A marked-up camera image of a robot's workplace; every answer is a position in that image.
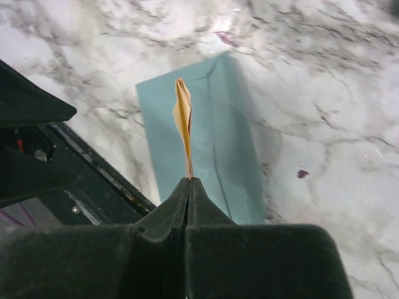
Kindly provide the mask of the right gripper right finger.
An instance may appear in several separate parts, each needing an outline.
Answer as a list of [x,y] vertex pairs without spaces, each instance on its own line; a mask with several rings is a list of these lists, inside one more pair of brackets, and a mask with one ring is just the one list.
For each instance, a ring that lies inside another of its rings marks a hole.
[[316,225],[238,225],[190,182],[189,298],[352,298],[337,246]]

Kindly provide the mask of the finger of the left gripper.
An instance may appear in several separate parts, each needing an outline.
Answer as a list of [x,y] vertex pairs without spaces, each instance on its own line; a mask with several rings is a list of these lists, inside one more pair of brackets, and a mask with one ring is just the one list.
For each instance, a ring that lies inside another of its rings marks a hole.
[[82,178],[84,159],[57,157],[46,163],[8,147],[1,148],[1,207],[72,187]]
[[72,105],[41,89],[1,61],[1,127],[10,128],[67,121]]

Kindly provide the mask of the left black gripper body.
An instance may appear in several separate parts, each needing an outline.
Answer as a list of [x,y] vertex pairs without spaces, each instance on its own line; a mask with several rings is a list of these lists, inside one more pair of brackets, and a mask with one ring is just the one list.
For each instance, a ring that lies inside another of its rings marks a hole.
[[38,126],[1,128],[1,146],[7,146],[46,163],[53,160],[55,143]]

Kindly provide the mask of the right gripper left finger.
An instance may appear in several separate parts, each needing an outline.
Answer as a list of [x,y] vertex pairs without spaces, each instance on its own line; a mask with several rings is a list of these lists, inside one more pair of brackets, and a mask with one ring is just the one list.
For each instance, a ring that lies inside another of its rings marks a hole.
[[184,298],[190,182],[134,224],[1,232],[2,298]]

